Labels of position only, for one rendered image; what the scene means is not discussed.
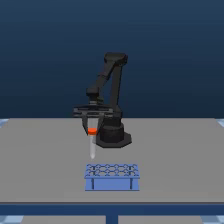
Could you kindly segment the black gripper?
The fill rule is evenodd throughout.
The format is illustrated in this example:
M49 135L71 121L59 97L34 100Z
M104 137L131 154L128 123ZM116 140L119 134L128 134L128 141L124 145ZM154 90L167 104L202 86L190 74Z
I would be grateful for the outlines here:
M88 117L98 117L100 114L103 114L105 116L112 116L113 109L107 105L81 105L73 109L73 116L81 117L82 126L87 135L88 135ZM104 116L99 116L97 124L97 135L100 132L100 128L103 124L103 121Z

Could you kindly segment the blue tube rack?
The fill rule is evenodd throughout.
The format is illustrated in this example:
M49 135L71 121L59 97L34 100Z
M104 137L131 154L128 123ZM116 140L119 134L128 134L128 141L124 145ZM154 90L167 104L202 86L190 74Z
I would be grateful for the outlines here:
M140 173L137 164L87 164L86 191L138 191Z

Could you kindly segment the clear tube with orange cap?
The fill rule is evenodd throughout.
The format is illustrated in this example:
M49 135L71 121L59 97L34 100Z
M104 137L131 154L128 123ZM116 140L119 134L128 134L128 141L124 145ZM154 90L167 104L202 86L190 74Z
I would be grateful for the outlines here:
M97 135L96 128L88 129L88 136L89 136L89 140L90 140L90 157L92 159L94 159L96 156L96 135Z

